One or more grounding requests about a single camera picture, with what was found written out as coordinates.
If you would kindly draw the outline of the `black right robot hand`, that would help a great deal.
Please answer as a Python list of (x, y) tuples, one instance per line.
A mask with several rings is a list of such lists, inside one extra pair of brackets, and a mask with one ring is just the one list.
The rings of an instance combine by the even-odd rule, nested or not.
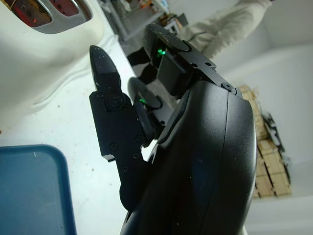
[(102, 157), (116, 163), (123, 235), (238, 235), (256, 178), (253, 111), (239, 89), (189, 42), (145, 28), (156, 77), (174, 110), (138, 78), (121, 89), (109, 55), (90, 46), (89, 96)]

